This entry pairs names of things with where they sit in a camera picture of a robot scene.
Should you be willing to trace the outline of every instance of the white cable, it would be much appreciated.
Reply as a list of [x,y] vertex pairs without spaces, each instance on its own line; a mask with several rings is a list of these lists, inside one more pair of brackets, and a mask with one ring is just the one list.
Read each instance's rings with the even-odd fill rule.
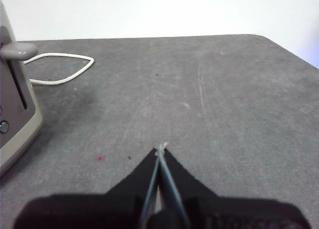
[[39,54],[39,55],[29,59],[29,60],[24,61],[24,64],[27,64],[27,63],[33,62],[39,58],[48,57],[48,56],[81,58],[81,59],[89,60],[90,62],[88,62],[83,68],[81,68],[76,73],[74,73],[71,76],[66,77],[64,79],[60,79],[60,80],[56,80],[56,81],[30,79],[31,83],[42,84],[42,85],[58,85],[58,84],[66,83],[66,82],[69,82],[72,79],[76,78],[77,76],[79,76],[81,73],[83,73],[85,70],[87,70],[94,63],[94,58],[91,58],[88,56],[83,56],[83,55],[70,54],[70,53],[43,53],[43,54]]

